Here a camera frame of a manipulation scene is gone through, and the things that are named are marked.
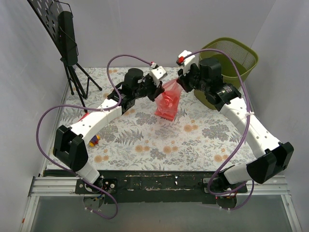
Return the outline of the red torn trash bag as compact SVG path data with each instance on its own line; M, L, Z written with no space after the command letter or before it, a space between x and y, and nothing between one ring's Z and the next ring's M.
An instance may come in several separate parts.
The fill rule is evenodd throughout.
M178 105L183 88L177 83L176 79L166 82L163 88L165 91L155 100L157 109L154 114L163 119L173 121L178 112Z

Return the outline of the red trash bag roll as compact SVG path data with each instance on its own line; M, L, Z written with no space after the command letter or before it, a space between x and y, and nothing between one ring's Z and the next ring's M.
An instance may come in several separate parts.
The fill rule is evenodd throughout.
M83 120L87 115L88 115L88 113L85 113L85 114L78 120L78 122L81 121L81 120Z

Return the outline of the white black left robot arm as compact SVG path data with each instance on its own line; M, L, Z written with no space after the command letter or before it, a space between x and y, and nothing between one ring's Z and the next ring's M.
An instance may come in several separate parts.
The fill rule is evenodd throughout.
M108 95L97 111L87 114L69 127L60 126L57 129L53 155L86 180L90 192L100 192L103 182L88 160L86 146L103 127L133 107L137 99L148 97L154 101L164 92L162 80L166 76L167 72L161 66L150 70L147 75L140 69L131 68L123 82L116 85L116 90Z

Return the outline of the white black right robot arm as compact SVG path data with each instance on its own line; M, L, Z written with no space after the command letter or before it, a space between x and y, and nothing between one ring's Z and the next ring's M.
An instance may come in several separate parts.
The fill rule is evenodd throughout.
M211 191L229 192L236 184L254 181L262 184L285 170L290 162L294 148L290 142L282 143L273 136L247 109L245 99L232 84L223 82L221 64L216 58L204 58L198 64L194 56L180 55L177 64L177 83L186 92L199 90L206 100L214 105L243 134L250 146L255 160L231 166L216 174L210 181Z

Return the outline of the green plastic trash bin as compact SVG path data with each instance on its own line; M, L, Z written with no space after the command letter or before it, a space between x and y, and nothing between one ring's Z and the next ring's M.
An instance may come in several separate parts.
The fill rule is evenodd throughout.
M225 56L217 51L205 51L199 54L199 60L204 58L218 59L222 66L223 81L228 84L233 84L235 88L242 91L239 78L229 58L233 60L242 81L245 81L258 63L257 53L247 45L228 37L218 38L203 48L221 50L227 54Z

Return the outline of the floral patterned table mat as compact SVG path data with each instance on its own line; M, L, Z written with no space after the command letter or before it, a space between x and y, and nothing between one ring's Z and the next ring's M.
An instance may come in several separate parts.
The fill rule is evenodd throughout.
M242 134L222 114L182 92L173 121L155 115L156 104L136 100L87 145L99 170L215 171L239 144Z

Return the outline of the colourful toy figure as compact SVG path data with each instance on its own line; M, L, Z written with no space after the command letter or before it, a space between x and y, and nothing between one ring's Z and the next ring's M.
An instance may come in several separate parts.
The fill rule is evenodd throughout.
M99 140L100 140L100 136L99 136L99 135L95 135L95 136L90 140L89 146L90 146L90 147L96 146L96 145L98 144Z

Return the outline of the black music stand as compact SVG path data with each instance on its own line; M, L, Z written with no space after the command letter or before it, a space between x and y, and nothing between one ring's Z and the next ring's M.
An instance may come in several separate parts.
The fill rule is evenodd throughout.
M29 0L31 8L50 35L63 63L71 95L77 92L81 104L88 98L89 84L92 82L100 91L102 87L78 63L78 45L75 40L73 13L68 3L62 0ZM83 88L75 68L79 68L87 77L86 88Z

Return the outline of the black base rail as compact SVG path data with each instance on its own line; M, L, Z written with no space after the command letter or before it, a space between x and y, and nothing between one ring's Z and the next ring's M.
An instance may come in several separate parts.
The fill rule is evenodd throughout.
M216 197L207 192L212 172L100 171L102 188L118 203L223 203L235 207L235 196Z

